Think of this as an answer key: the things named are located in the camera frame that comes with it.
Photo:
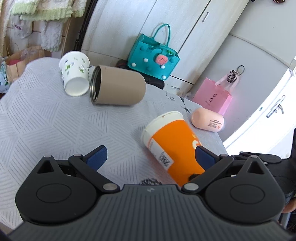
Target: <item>cabinet handle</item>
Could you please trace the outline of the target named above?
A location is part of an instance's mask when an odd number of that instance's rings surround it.
[[[171,85],[171,87],[174,88],[174,89],[176,89],[176,90],[180,90],[180,88],[177,88],[177,87],[175,87],[175,86],[172,86],[172,85]]]
[[[206,20],[207,20],[207,18],[208,18],[208,16],[209,16],[209,12],[207,12],[207,14],[205,15],[205,17],[204,17],[204,19],[202,20],[202,22],[204,23]]]
[[[281,113],[284,114],[284,109],[281,106],[281,103],[283,102],[283,100],[286,98],[285,95],[283,95],[273,106],[273,108],[271,109],[271,111],[267,114],[267,118],[269,118],[273,113],[277,113],[277,108],[279,108],[281,110]]]

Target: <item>label sticker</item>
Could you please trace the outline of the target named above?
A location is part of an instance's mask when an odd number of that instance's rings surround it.
[[[217,128],[220,129],[221,128],[222,123],[220,123],[218,120],[210,120],[208,126],[209,127],[213,127],[213,128]]]
[[[174,163],[173,159],[170,158],[170,156],[162,149],[162,147],[154,139],[150,140],[148,149],[166,171]]]

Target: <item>white bedspread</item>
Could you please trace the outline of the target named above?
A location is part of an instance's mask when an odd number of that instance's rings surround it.
[[[147,85],[137,105],[95,106],[89,93],[66,95],[58,59],[30,63],[0,100],[0,222],[11,228],[22,222],[15,194],[44,155],[68,159],[105,145],[108,159],[98,172],[121,187],[147,178],[174,183],[140,142],[140,135],[150,121],[168,111],[180,111],[190,123],[188,111],[199,107],[152,85]],[[190,126],[206,148],[226,153],[217,133]]]

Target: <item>beige thermos cup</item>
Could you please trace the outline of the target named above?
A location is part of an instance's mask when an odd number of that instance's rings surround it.
[[[144,77],[135,71],[104,65],[95,67],[90,82],[93,104],[133,105],[146,92]]]
[[[191,122],[196,128],[219,132],[224,126],[224,117],[205,108],[196,109],[191,115]]]

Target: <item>brown paper bag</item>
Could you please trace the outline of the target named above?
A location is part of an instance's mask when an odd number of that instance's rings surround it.
[[[24,50],[27,50],[28,53],[30,53],[31,50],[38,50],[36,53],[27,56],[24,60],[17,62],[16,64],[13,65],[9,65],[11,60],[17,60],[20,59],[21,54],[24,52]],[[14,81],[16,81],[24,72],[26,65],[28,63],[30,63],[31,61],[38,59],[38,58],[42,58],[42,57],[50,57],[51,54],[50,52],[41,49],[41,46],[33,46],[33,47],[29,47],[26,48],[22,51],[19,51],[17,53],[14,53],[12,55],[9,55],[9,52],[7,50],[8,53],[8,58],[5,60],[6,61],[6,68],[7,68],[7,79],[9,83],[12,83]]]

